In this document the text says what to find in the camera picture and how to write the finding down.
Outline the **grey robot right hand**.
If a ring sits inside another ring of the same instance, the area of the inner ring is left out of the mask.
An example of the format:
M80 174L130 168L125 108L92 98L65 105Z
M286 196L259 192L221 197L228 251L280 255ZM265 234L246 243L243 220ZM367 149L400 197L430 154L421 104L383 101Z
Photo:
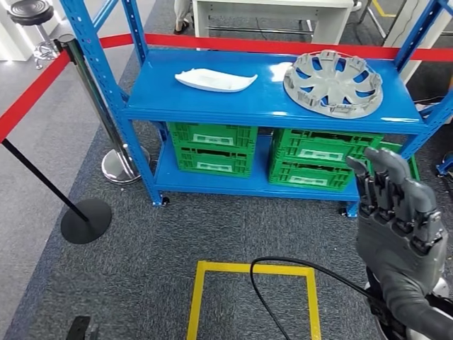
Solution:
M448 233L436 195L387 148L367 147L368 160L347 157L360 197L357 250L393 310L427 309L443 274Z

